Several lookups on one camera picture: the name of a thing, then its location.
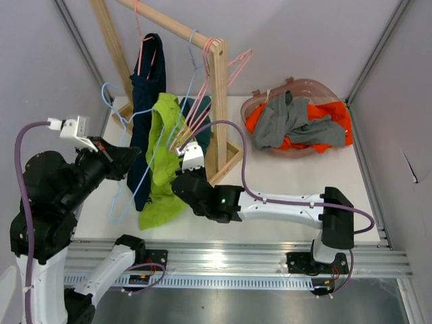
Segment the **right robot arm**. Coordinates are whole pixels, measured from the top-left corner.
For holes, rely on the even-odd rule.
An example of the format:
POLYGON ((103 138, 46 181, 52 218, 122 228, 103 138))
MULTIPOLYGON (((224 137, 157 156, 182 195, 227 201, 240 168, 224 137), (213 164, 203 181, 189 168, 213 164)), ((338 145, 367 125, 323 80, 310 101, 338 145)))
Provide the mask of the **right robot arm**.
POLYGON ((354 248, 354 210, 337 188, 322 194, 284 196, 247 190, 243 186, 212 186, 197 170, 179 172, 171 183, 173 193, 197 216, 217 223, 252 220, 286 221, 314 228, 308 256, 316 272, 329 268, 343 250, 354 248))

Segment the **grey shorts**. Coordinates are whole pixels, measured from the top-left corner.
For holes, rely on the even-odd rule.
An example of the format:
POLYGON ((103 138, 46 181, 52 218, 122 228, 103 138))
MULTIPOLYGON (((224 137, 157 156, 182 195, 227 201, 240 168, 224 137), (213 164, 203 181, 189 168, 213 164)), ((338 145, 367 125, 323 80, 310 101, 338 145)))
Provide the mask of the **grey shorts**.
POLYGON ((290 130, 300 125, 300 121, 290 109, 297 98, 306 97, 295 97, 287 90, 267 102, 260 103, 246 118, 246 129, 252 134, 252 144, 257 150, 275 149, 290 130))

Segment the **navy blue shorts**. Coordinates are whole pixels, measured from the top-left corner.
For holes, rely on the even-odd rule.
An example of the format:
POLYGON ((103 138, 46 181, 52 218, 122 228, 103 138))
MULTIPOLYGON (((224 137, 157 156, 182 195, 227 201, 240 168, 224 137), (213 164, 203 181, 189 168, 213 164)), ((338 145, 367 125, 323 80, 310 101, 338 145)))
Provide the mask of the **navy blue shorts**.
MULTIPOLYGON (((138 59, 134 68, 133 74, 130 76, 132 81, 132 104, 133 112, 138 113, 141 109, 153 108, 153 105, 157 102, 159 94, 166 91, 166 71, 165 71, 165 56, 163 53, 163 43, 158 34, 150 33, 145 37, 155 37, 154 40, 148 40, 144 43, 144 51, 142 55, 142 66, 140 76, 137 76, 138 71, 138 59), (156 58, 151 70, 151 76, 147 80, 147 74, 149 72, 151 59, 154 50, 156 52, 156 58)), ((138 133, 138 122, 133 120, 132 135, 136 136, 140 140, 144 139, 144 136, 137 135, 138 133)))

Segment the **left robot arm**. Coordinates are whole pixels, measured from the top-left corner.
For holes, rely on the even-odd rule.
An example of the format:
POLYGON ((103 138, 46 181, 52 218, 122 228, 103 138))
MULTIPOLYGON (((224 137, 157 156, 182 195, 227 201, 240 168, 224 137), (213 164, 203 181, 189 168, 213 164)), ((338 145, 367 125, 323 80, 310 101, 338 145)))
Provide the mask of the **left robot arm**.
POLYGON ((128 268, 146 263, 142 239, 124 234, 109 256, 81 284, 64 286, 65 259, 76 209, 105 180, 125 178, 140 154, 91 137, 68 163, 56 151, 45 151, 19 166, 20 211, 10 226, 11 251, 22 277, 25 323, 91 323, 97 304, 128 268))

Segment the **lime green shorts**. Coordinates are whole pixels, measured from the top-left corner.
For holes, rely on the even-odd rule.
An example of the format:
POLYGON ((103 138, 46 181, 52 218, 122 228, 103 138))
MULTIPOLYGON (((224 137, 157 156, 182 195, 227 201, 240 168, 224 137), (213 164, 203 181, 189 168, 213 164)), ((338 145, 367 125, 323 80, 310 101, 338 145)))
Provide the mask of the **lime green shorts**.
POLYGON ((169 137, 178 133, 174 129, 176 124, 184 121, 180 116, 178 98, 173 94, 162 92, 153 109, 146 152, 147 163, 150 165, 148 175, 151 191, 149 201, 146 202, 138 217, 140 230, 162 226, 174 220, 186 208, 186 203, 171 189, 171 181, 179 169, 180 158, 170 152, 167 146, 169 137))

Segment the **teal shorts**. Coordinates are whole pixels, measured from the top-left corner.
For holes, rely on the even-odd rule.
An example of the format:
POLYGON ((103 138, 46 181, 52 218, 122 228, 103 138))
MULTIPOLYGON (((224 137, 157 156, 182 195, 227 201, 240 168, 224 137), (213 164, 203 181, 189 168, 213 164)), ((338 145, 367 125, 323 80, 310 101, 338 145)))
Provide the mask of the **teal shorts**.
MULTIPOLYGON (((180 107, 185 104, 184 110, 183 110, 183 116, 186 117, 192 108, 192 105, 194 104, 195 99, 190 97, 184 97, 180 102, 180 107)), ((211 109, 211 98, 209 96, 204 96, 202 98, 202 101, 200 102, 200 105, 196 109, 196 114, 193 117, 193 121, 189 121, 188 124, 193 124, 196 119, 202 118, 201 114, 206 113, 211 109)), ((207 149, 211 143, 211 129, 207 128, 206 130, 203 130, 200 134, 196 136, 196 141, 201 146, 202 151, 204 155, 207 153, 207 149)))

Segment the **orange shorts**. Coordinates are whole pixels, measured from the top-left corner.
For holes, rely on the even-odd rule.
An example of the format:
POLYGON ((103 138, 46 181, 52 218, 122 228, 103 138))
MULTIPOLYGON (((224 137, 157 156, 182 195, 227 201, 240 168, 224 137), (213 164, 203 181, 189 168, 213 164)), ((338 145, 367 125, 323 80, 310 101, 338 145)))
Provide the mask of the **orange shorts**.
POLYGON ((275 149, 314 149, 322 154, 327 149, 353 143, 351 119, 341 101, 313 105, 306 98, 297 98, 290 109, 300 121, 300 125, 290 130, 275 149))

